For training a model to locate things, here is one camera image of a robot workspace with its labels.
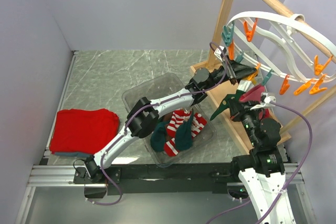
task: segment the orange clothespin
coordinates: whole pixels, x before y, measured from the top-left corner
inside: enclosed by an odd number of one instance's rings
[[[258,65],[256,66],[257,71],[254,72],[253,74],[250,74],[250,75],[246,78],[246,80],[248,80],[248,81],[252,81],[252,82],[253,82],[253,81],[256,81],[256,80],[254,80],[254,77],[258,75],[260,66],[261,66],[261,64],[258,63]]]
[[[230,46],[228,46],[228,48],[229,48],[229,59],[233,60],[235,58],[235,44],[233,43],[233,40]]]
[[[257,22],[258,22],[258,18],[256,18],[256,21],[254,21],[252,30],[249,30],[248,26],[247,26],[247,22],[244,21],[244,31],[245,31],[246,39],[247,39],[248,42],[251,42],[252,39],[253,39],[253,36],[254,36],[254,33],[255,33],[256,27],[257,27]]]
[[[315,83],[315,85],[311,88],[311,90],[309,91],[309,94],[317,94],[320,93],[324,90],[327,90],[328,88],[322,88],[320,89],[320,85],[323,83],[323,79],[325,78],[327,74],[323,74],[321,76],[321,78]]]
[[[255,86],[255,85],[257,85],[257,80],[255,79],[255,78],[253,78],[252,80],[251,80],[251,82],[252,82],[252,84]]]
[[[288,78],[289,78],[289,74],[286,75],[286,77],[284,78],[284,81],[281,85],[279,94],[283,95],[284,93],[286,93],[286,91],[289,89],[290,84],[288,84]]]
[[[317,55],[315,55],[314,58],[314,72],[315,75],[318,76],[325,68],[326,66],[331,62],[332,57],[334,57],[333,55],[330,56],[330,58],[326,61],[326,63],[324,65],[319,64],[319,57]]]
[[[311,82],[314,80],[314,78],[310,79],[309,81],[307,81],[305,84],[301,85],[296,91],[294,91],[294,95],[299,95],[302,92],[304,92],[304,90],[306,90],[307,88],[310,87]]]

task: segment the green cloth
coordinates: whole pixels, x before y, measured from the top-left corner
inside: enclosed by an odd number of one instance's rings
[[[179,151],[185,151],[193,146],[193,139],[191,136],[191,126],[194,118],[194,110],[191,112],[188,121],[183,122],[176,130],[175,148]]]
[[[237,89],[235,94],[227,94],[226,97],[220,102],[220,105],[218,106],[217,110],[211,115],[210,121],[215,119],[216,116],[221,114],[224,110],[229,108],[228,100],[235,99],[236,101],[239,101],[239,98],[245,94],[244,91]]]
[[[156,152],[162,152],[166,143],[166,124],[169,124],[169,121],[158,123],[151,136],[151,147]]]

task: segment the metal frame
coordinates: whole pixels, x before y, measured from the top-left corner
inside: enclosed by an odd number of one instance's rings
[[[57,112],[63,106],[64,95],[65,95],[66,90],[68,89],[68,83],[69,83],[69,80],[70,80],[71,75],[72,75],[72,69],[74,67],[74,63],[75,63],[75,60],[76,60],[76,57],[77,57],[77,53],[78,53],[78,51],[75,51],[73,53],[73,57],[72,57],[72,60],[71,60],[71,63],[70,63],[70,67],[69,67],[69,70],[68,70],[67,77],[65,79],[64,87],[63,87],[63,90],[62,90],[62,95],[61,95],[61,98],[60,98],[59,103],[58,103],[58,107],[57,107],[57,111],[56,111],[56,114],[55,114],[55,117],[54,117],[54,121],[53,121],[52,126],[51,126],[51,130],[50,130],[50,134],[49,134],[49,137],[48,137],[46,149],[45,149],[44,154],[43,154],[43,158],[48,158],[50,156],[49,145],[50,145],[51,138],[53,137],[53,134],[54,134]]]
[[[286,178],[288,179],[297,168],[296,163],[285,163]],[[124,193],[168,193],[181,191],[212,191],[213,193],[227,193],[227,186],[242,186],[243,183],[233,182],[230,177],[221,177],[228,174],[230,163],[208,163],[208,164],[175,164],[168,168],[160,168],[155,164],[150,165],[112,165],[111,168],[118,169],[121,174],[118,183]],[[76,171],[71,165],[35,165],[31,170],[27,183],[27,189],[16,219],[16,224],[26,222],[30,205],[36,187],[105,187],[104,183],[99,184],[75,184]],[[304,180],[301,173],[298,173],[291,184],[300,186],[305,190]],[[117,192],[113,186],[108,187],[108,195],[115,195]],[[308,196],[300,197],[307,218],[314,217],[309,211],[311,209]]]
[[[296,184],[300,201],[303,207],[304,215],[306,215],[307,224],[318,224],[314,213],[313,206],[310,202],[307,189],[304,184]]]

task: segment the laundry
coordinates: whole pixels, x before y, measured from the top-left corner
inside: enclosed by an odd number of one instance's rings
[[[169,121],[158,123],[151,136],[151,147],[156,152],[162,152],[166,143],[167,132],[165,126]]]
[[[206,120],[199,113],[174,111],[172,119],[167,125],[167,135],[171,139],[164,144],[166,154],[170,157],[176,156],[180,151],[192,147],[192,139],[200,133],[206,124]]]
[[[258,84],[254,86],[252,89],[247,91],[245,94],[241,95],[239,98],[240,102],[247,102],[247,101],[258,101],[260,102],[261,93],[265,91],[265,87]]]
[[[50,151],[95,154],[116,136],[118,127],[119,117],[107,109],[61,110],[57,112]]]

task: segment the wooden frame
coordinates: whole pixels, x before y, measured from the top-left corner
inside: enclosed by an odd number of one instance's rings
[[[293,15],[293,12],[287,8],[283,3],[281,3],[279,0],[263,0],[269,7],[271,7],[276,13],[291,17]],[[213,35],[213,40],[217,44],[221,43],[221,32],[222,27],[226,25],[226,22],[228,20],[228,16],[231,10],[233,0],[222,0],[222,4],[220,7],[219,15],[217,18],[217,23]],[[297,18],[297,21],[304,23],[308,25],[304,20],[301,18]],[[328,58],[332,55],[331,52],[322,44],[320,44],[315,39],[309,37],[306,34],[302,34],[305,36],[313,45],[315,45],[324,55],[326,55]],[[215,68],[218,68],[220,66],[220,62],[217,60],[213,52],[210,50],[208,59],[206,61],[200,62],[198,64],[191,66],[191,73],[194,74],[195,71],[199,68],[206,67],[210,71],[212,71]],[[237,86],[232,86],[230,83],[226,82],[221,85],[219,85],[217,88],[210,90],[207,92],[208,97],[211,101],[211,104],[216,109],[219,104],[221,103],[222,99],[225,97],[228,93],[235,93],[237,89]],[[318,101],[314,102],[312,105],[308,106],[303,112],[303,115],[308,115],[311,113],[314,109],[316,109],[318,106],[320,106],[323,102],[331,98],[333,95],[336,94],[336,86],[332,87],[328,91],[324,93],[322,97],[319,98]],[[242,126],[241,123],[232,122],[229,118],[229,112],[226,110],[222,114],[223,123],[226,126],[227,130],[229,131],[231,137],[233,138],[234,142],[238,146],[239,150],[242,153],[248,153],[248,151],[252,148],[252,145],[250,143],[250,140]],[[290,121],[288,124],[286,124],[284,127],[281,128],[281,141],[279,143],[283,143],[284,141],[290,139],[290,135],[287,132],[291,127],[296,125],[298,122],[300,122],[301,117],[297,116],[292,121]]]

